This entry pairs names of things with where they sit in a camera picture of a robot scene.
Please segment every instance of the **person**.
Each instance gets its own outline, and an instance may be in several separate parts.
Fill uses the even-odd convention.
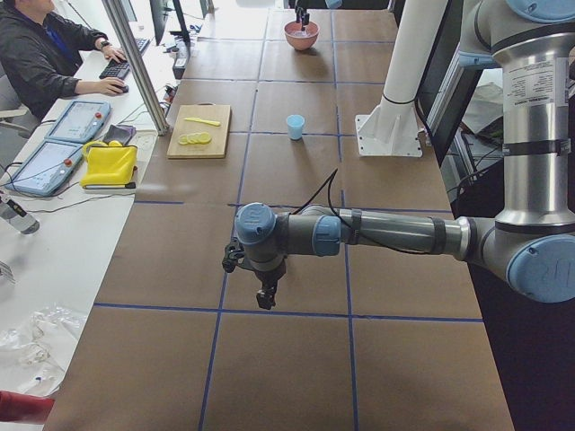
[[[105,33],[53,12],[52,0],[4,0],[0,4],[0,63],[21,102],[43,119],[61,97],[122,94],[116,77],[86,81],[74,77],[79,51],[98,49],[106,59],[125,60]]]

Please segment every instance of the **black keyboard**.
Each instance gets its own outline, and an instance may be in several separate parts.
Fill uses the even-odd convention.
[[[147,46],[150,44],[150,39],[141,39],[136,38],[136,45],[137,50],[140,51],[140,54],[144,54]],[[129,72],[129,63],[128,61],[122,61],[121,63],[117,63],[115,60],[110,60],[110,63],[102,70],[100,74],[100,79],[104,78],[119,78],[124,79]]]

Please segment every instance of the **pink bowl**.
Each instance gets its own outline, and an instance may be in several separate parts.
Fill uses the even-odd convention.
[[[302,31],[301,22],[288,22],[284,27],[287,43],[298,51],[311,48],[320,33],[320,27],[315,22],[309,22]]]

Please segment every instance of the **yellow bag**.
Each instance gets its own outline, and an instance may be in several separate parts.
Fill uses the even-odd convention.
[[[108,144],[92,141],[82,147],[82,154],[88,163],[88,172],[80,180],[80,186],[84,189],[136,187],[132,181],[136,169],[136,146],[124,146],[118,141]]]

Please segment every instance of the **red cylinder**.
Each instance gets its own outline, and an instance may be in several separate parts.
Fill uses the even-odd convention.
[[[0,391],[0,422],[44,424],[53,405],[51,398]]]

